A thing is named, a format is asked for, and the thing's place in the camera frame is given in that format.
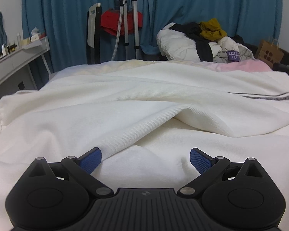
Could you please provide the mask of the white zip sweatshirt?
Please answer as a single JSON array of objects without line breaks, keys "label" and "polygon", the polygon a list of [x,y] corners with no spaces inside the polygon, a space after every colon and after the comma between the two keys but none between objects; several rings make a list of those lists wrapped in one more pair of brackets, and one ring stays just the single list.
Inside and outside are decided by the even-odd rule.
[{"label": "white zip sweatshirt", "polygon": [[36,157],[58,162],[102,152],[93,176],[109,187],[179,189],[197,176],[194,147],[242,162],[255,157],[286,200],[289,230],[289,76],[217,72],[180,63],[59,72],[38,91],[0,99],[0,230],[5,199]]}]

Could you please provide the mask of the mustard yellow garment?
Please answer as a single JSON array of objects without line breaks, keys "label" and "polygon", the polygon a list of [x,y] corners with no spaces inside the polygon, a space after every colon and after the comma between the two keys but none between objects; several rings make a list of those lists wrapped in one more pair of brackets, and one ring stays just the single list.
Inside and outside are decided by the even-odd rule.
[{"label": "mustard yellow garment", "polygon": [[219,41],[227,36],[226,31],[221,28],[221,25],[216,18],[200,22],[199,27],[202,30],[200,35],[209,41]]}]

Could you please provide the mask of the grey white crumpled clothes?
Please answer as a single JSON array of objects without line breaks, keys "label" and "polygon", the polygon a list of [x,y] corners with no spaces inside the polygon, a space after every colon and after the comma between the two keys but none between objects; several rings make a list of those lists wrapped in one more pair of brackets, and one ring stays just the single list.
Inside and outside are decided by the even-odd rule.
[{"label": "grey white crumpled clothes", "polygon": [[254,59],[254,55],[246,46],[236,43],[230,37],[210,42],[211,51],[213,53],[213,61],[216,63],[241,62]]}]

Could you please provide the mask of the black garment on pile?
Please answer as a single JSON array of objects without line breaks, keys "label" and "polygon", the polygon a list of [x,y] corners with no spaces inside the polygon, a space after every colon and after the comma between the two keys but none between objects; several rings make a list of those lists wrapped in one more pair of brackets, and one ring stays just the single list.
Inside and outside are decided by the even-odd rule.
[{"label": "black garment on pile", "polygon": [[169,30],[175,30],[184,33],[188,38],[195,41],[197,54],[201,61],[213,62],[213,53],[209,45],[209,40],[202,37],[200,34],[202,29],[198,23],[192,22],[185,25],[175,23],[169,27]]}]

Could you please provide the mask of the red garment on stand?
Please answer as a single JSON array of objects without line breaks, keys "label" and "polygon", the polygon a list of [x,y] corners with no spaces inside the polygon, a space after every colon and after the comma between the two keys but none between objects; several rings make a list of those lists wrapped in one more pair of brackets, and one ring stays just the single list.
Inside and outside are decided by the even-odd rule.
[{"label": "red garment on stand", "polygon": [[[128,34],[132,34],[134,32],[134,23],[133,23],[133,12],[129,11],[127,14],[127,29]],[[119,21],[119,10],[109,9],[102,14],[101,17],[101,28],[113,35],[117,35],[117,28],[118,28],[118,21]]]}]

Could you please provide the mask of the tissue box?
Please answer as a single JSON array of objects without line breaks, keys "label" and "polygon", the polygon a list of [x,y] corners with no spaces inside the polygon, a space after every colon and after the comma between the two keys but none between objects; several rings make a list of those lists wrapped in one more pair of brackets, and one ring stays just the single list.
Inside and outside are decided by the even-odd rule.
[{"label": "tissue box", "polygon": [[41,33],[39,31],[38,28],[34,28],[32,31],[31,31],[31,42],[34,42],[34,41],[37,41],[40,39],[40,36],[41,36]]}]

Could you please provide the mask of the pastel tie-dye duvet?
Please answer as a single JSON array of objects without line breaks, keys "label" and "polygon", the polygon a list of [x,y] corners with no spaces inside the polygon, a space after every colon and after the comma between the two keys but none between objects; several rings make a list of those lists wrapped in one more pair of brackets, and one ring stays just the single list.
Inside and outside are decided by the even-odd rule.
[{"label": "pastel tie-dye duvet", "polygon": [[49,80],[56,80],[63,77],[69,77],[74,75],[88,75],[88,74],[106,74],[115,71],[132,69],[140,66],[146,66],[151,64],[168,64],[177,63],[181,65],[190,65],[199,68],[209,69],[217,72],[225,71],[246,71],[248,73],[254,72],[268,72],[271,71],[269,66],[260,60],[248,59],[242,62],[232,63],[211,63],[211,62],[195,62],[191,60],[169,60],[169,61],[144,61],[144,60],[129,60],[129,61],[114,61],[105,62],[98,65],[78,65],[65,68],[57,73],[52,74]]}]

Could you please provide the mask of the brown paper shopping bag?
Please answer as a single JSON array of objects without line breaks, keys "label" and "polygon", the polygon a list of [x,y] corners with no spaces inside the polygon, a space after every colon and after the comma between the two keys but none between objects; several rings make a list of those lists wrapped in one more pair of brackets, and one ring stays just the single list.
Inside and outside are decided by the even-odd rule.
[{"label": "brown paper shopping bag", "polygon": [[271,42],[261,40],[255,54],[255,58],[265,62],[271,69],[275,63],[280,63],[284,56],[283,51],[279,48],[276,39]]}]

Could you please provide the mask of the black and white chair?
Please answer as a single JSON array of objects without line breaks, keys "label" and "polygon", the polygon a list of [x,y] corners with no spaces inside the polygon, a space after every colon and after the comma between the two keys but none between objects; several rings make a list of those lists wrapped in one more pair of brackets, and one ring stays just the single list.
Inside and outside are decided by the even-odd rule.
[{"label": "black and white chair", "polygon": [[87,64],[100,64],[101,3],[92,5],[87,12]]}]

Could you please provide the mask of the blue curtain panel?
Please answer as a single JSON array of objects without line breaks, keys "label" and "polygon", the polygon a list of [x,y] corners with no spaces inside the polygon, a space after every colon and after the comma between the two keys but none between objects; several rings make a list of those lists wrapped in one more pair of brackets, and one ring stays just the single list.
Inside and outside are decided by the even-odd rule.
[{"label": "blue curtain panel", "polygon": [[199,23],[216,18],[229,36],[238,34],[246,43],[258,45],[262,39],[278,39],[282,0],[145,0],[141,10],[141,50],[157,55],[156,36],[168,23]]},{"label": "blue curtain panel", "polygon": [[[34,28],[45,33],[50,45],[50,62],[54,72],[66,67],[86,64],[87,11],[95,3],[102,11],[117,7],[118,0],[22,0],[24,35],[30,36]],[[158,47],[153,33],[153,0],[140,0],[143,27],[140,30],[140,47],[146,55],[156,55]],[[115,37],[102,33],[101,62],[111,60]]]}]

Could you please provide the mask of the blue curtain left panel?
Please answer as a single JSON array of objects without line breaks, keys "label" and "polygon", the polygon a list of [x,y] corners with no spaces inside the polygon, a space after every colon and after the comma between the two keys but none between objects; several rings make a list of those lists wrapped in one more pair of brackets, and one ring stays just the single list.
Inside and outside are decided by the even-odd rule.
[{"label": "blue curtain left panel", "polygon": [[[45,33],[50,45],[50,62],[54,72],[66,67],[86,64],[87,11],[95,3],[102,11],[117,7],[118,0],[22,0],[24,35],[30,36],[34,28]],[[143,27],[140,30],[140,47],[146,55],[156,55],[158,47],[153,33],[153,0],[140,0]],[[115,37],[102,33],[101,62],[111,60]]]}]

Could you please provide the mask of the white dressing table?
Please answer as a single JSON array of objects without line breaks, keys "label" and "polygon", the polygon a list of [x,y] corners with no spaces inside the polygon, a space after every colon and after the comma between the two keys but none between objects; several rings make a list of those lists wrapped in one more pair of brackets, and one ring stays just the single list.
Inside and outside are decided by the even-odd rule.
[{"label": "white dressing table", "polygon": [[51,75],[48,63],[45,59],[44,54],[50,50],[48,37],[43,37],[36,40],[28,45],[21,47],[12,54],[3,57],[0,60],[0,85],[5,82],[14,73],[28,65],[33,60],[41,57],[44,66]]}]

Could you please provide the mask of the blue curtain right panel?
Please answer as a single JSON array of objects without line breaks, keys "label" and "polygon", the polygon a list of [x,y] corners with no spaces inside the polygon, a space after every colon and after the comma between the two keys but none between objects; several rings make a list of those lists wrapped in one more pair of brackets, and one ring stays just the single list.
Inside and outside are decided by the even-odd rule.
[{"label": "blue curtain right panel", "polygon": [[156,36],[168,23],[199,23],[216,18],[229,36],[238,34],[246,43],[258,45],[262,39],[278,39],[282,0],[145,0],[141,10],[141,50],[157,55]]}]

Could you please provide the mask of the garment steamer stand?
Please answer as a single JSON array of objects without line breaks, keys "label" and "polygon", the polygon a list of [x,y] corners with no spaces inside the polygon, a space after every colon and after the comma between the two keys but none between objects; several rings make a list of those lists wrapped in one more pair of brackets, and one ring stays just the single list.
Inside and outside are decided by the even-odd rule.
[{"label": "garment steamer stand", "polygon": [[[125,46],[125,56],[128,57],[129,51],[129,34],[128,34],[128,0],[119,0],[119,18],[117,25],[117,33],[116,33],[116,42],[113,50],[111,61],[114,61],[118,46],[119,39],[121,36],[122,25],[124,25],[124,46]],[[133,26],[133,36],[134,36],[134,52],[135,58],[138,59],[140,57],[140,39],[139,39],[139,19],[138,19],[138,0],[131,0],[132,5],[132,26]]]}]

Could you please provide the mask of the black sofa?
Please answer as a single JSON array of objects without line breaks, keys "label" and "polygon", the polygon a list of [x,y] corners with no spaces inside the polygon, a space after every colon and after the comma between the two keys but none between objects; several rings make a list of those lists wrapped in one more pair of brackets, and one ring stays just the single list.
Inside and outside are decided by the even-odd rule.
[{"label": "black sofa", "polygon": [[[258,46],[252,45],[252,44],[248,44],[245,43],[243,41],[243,38],[239,35],[235,35],[234,37],[231,37],[236,43],[240,43],[243,44],[244,46],[246,46],[248,49],[250,49],[255,57],[256,51],[258,49]],[[273,65],[272,70],[273,71],[282,71],[282,72],[286,72],[289,75],[289,52],[287,52],[284,49],[281,49],[284,53],[284,56],[282,58],[282,61],[280,63],[275,63]]]}]

